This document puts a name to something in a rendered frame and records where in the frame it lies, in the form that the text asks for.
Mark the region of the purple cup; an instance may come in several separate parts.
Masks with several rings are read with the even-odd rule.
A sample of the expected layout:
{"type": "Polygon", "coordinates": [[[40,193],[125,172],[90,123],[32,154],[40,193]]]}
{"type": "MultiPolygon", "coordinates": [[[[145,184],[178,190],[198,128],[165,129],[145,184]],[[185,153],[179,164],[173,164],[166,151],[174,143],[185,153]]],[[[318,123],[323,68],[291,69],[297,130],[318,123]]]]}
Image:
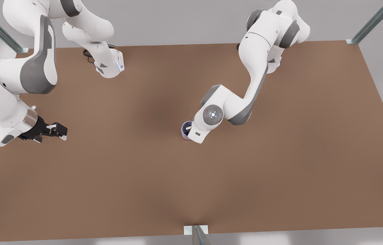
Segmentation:
{"type": "Polygon", "coordinates": [[[193,125],[193,121],[186,121],[182,124],[182,127],[181,127],[181,133],[182,133],[182,137],[187,140],[187,141],[193,141],[193,135],[196,133],[196,127],[193,125]],[[189,137],[189,134],[185,134],[185,124],[191,124],[191,129],[190,129],[190,132],[191,132],[191,137],[189,137]]]}

